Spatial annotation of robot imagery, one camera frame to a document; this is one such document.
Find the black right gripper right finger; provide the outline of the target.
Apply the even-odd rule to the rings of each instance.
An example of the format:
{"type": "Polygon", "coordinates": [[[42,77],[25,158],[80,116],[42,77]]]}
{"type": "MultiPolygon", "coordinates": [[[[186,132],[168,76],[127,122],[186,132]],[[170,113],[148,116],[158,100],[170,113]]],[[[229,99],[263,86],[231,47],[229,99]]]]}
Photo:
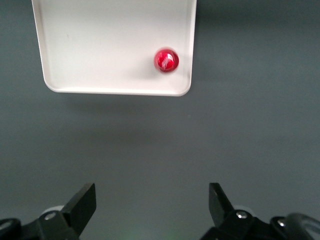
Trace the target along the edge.
{"type": "Polygon", "coordinates": [[[235,209],[219,183],[209,184],[208,205],[214,226],[203,240],[318,240],[320,221],[301,213],[275,216],[263,222],[235,209]]]}

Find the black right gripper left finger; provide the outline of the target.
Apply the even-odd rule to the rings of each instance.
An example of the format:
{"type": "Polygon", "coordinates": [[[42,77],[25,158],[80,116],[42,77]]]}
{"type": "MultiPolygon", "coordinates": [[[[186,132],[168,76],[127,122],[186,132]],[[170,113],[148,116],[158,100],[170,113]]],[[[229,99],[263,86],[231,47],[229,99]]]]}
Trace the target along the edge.
{"type": "Polygon", "coordinates": [[[18,218],[0,220],[2,240],[79,240],[96,211],[96,186],[85,184],[65,205],[46,209],[23,225],[18,218]]]}

